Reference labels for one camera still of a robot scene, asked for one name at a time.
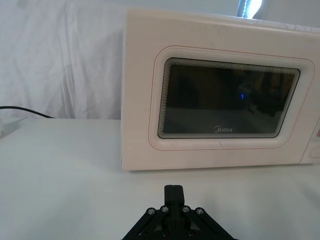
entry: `microwave window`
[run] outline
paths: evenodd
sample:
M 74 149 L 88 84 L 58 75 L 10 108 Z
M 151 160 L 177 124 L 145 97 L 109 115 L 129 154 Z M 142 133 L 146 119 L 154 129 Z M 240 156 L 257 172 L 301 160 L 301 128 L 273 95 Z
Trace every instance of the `microwave window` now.
M 274 138 L 300 76 L 294 68 L 170 58 L 158 136 Z

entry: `black cable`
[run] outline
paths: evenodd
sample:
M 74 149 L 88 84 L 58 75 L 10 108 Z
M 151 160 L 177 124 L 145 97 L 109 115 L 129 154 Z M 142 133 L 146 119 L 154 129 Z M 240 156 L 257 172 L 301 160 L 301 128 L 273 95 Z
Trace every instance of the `black cable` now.
M 47 118 L 47 119 L 54 119 L 54 117 L 52 117 L 52 116 L 48 116 L 48 115 L 42 114 L 42 113 L 40 113 L 40 112 L 33 111 L 33 110 L 31 110 L 31 109 L 24 108 L 24 107 L 20 107 L 20 106 L 0 106 L 0 110 L 1 110 L 1 109 L 16 109 L 16 110 L 22 110 L 22 111 L 26 111 L 26 112 L 29 112 L 29 113 L 32 113 L 32 114 L 36 114 L 36 115 L 42 116 L 42 117 Z

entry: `microwave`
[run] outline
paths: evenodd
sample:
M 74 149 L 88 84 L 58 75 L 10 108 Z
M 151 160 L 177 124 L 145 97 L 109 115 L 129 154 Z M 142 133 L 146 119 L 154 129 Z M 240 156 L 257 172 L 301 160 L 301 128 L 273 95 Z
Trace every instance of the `microwave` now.
M 129 9 L 124 170 L 320 162 L 320 33 Z

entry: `midea logo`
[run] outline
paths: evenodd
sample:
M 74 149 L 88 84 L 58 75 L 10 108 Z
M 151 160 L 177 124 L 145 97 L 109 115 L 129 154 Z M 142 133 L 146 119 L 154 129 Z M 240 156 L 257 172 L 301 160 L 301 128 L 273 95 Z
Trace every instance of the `midea logo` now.
M 215 133 L 226 133 L 226 132 L 232 132 L 232 128 L 226 128 L 226 127 L 221 127 L 217 125 L 213 128 L 213 131 Z

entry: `white tabletop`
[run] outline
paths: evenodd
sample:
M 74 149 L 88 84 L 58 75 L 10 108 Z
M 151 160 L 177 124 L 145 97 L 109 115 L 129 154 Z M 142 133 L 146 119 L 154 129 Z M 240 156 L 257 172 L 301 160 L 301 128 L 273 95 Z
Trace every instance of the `white tabletop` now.
M 172 184 L 234 238 L 320 239 L 320 165 L 127 172 L 119 120 L 4 123 L 1 240 L 121 240 Z

